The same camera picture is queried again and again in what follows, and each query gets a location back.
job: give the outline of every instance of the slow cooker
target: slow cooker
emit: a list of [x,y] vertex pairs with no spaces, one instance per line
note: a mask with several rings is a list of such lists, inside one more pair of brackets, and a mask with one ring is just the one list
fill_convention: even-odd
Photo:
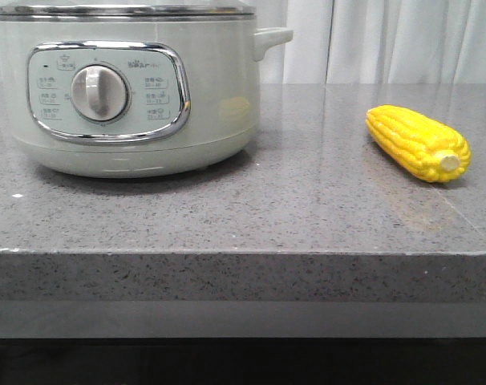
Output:
[[292,38],[235,1],[0,6],[10,130],[39,163],[80,176],[202,168],[250,141],[258,62]]

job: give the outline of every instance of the brand logo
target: brand logo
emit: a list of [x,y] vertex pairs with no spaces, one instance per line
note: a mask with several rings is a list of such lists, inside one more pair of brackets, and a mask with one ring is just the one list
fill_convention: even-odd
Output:
[[144,63],[138,59],[133,59],[133,60],[129,60],[128,61],[128,67],[129,68],[157,68],[159,67],[157,64],[155,63]]

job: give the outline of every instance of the corn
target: corn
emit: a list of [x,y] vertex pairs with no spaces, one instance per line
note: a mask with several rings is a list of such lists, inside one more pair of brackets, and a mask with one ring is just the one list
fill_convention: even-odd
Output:
[[454,180],[471,163],[469,144],[461,134],[408,108],[372,108],[367,112],[366,123],[379,146],[421,180]]

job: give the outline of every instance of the granite countertop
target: granite countertop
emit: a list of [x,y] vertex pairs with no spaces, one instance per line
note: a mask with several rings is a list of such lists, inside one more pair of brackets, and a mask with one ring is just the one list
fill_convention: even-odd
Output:
[[[0,303],[486,302],[486,85],[263,85],[261,124],[203,170],[138,180],[21,153],[0,96]],[[416,180],[367,135],[395,103],[470,142]]]

